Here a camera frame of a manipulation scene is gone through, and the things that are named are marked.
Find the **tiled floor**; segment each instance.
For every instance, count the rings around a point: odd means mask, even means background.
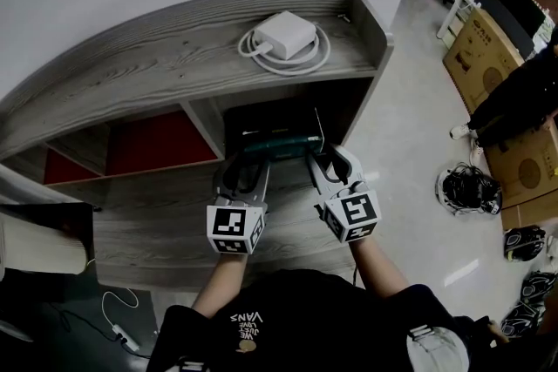
[[[530,265],[504,260],[500,216],[453,217],[433,191],[438,173],[469,153],[466,139],[448,135],[468,114],[435,36],[446,13],[439,0],[402,0],[391,27],[395,51],[348,149],[377,178],[383,221],[374,234],[409,280],[428,285],[455,315],[500,320]],[[472,273],[445,287],[472,262]]]

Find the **red panel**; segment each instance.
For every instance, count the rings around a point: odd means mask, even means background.
[[[185,112],[114,126],[106,175],[150,171],[216,159]]]
[[[97,177],[100,175],[85,169],[52,149],[46,153],[43,182],[45,185],[96,179]]]

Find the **white power cord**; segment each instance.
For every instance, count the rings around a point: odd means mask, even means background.
[[[277,59],[276,57],[271,57],[270,55],[266,54],[273,50],[273,45],[270,44],[269,42],[263,42],[261,44],[258,44],[254,39],[255,28],[253,28],[244,36],[242,36],[241,40],[238,42],[238,47],[237,47],[238,53],[243,57],[251,57],[254,60],[254,62],[258,64],[260,67],[262,67],[264,70],[270,71],[271,73],[275,73],[276,75],[281,75],[281,76],[307,75],[308,73],[316,71],[322,65],[324,65],[327,62],[327,60],[330,58],[330,54],[331,54],[331,44],[327,34],[325,34],[325,31],[318,24],[314,24],[314,25],[316,26],[316,30],[319,31],[319,34],[322,35],[325,50],[323,52],[322,59],[320,59],[317,63],[315,63],[311,67],[307,67],[304,69],[292,68],[288,70],[283,70],[283,69],[277,69],[275,67],[272,67],[268,65],[265,61],[267,60],[273,64],[287,65],[287,66],[301,65],[306,62],[309,62],[314,57],[316,57],[318,53],[318,49],[320,45],[320,37],[318,36],[318,33],[316,33],[314,37],[312,50],[310,50],[307,54],[298,57],[296,59],[282,60],[282,59]],[[246,45],[248,52],[242,49],[244,45]]]
[[[108,321],[108,323],[111,325],[111,327],[114,327],[115,324],[112,324],[111,320],[108,319],[108,316],[105,313],[105,298],[108,294],[111,294],[112,296],[114,296],[116,299],[118,299],[120,302],[122,302],[125,306],[127,306],[129,308],[138,308],[138,306],[140,305],[140,301],[138,300],[138,296],[132,290],[130,290],[130,288],[127,288],[126,290],[128,290],[132,294],[134,299],[136,300],[135,304],[129,304],[128,302],[124,301],[122,298],[120,298],[120,296],[118,296],[117,294],[115,294],[113,292],[104,292],[103,293],[103,298],[101,299],[101,310],[103,311],[103,316]]]

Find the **person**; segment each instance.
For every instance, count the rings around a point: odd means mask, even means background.
[[[461,139],[487,126],[471,140],[469,161],[478,166],[485,147],[512,138],[558,115],[558,27],[547,47],[518,67],[474,111],[468,123],[450,131]]]
[[[147,372],[501,370],[502,359],[487,355],[490,342],[507,341],[493,322],[479,331],[452,317],[373,237],[349,246],[364,289],[315,270],[280,270],[241,290],[248,256],[222,254],[193,307],[167,310]]]

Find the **table leg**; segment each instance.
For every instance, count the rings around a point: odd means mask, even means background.
[[[444,23],[442,23],[442,26],[439,27],[438,33],[436,34],[436,37],[438,39],[441,39],[442,37],[444,37],[444,35],[446,34],[447,29],[450,26],[450,23],[452,22],[453,18],[457,14],[457,10],[459,9],[460,6],[461,6],[461,0],[455,0],[455,2],[453,2],[453,5],[452,5],[452,8],[450,9],[450,12],[447,13],[446,18],[444,19]]]

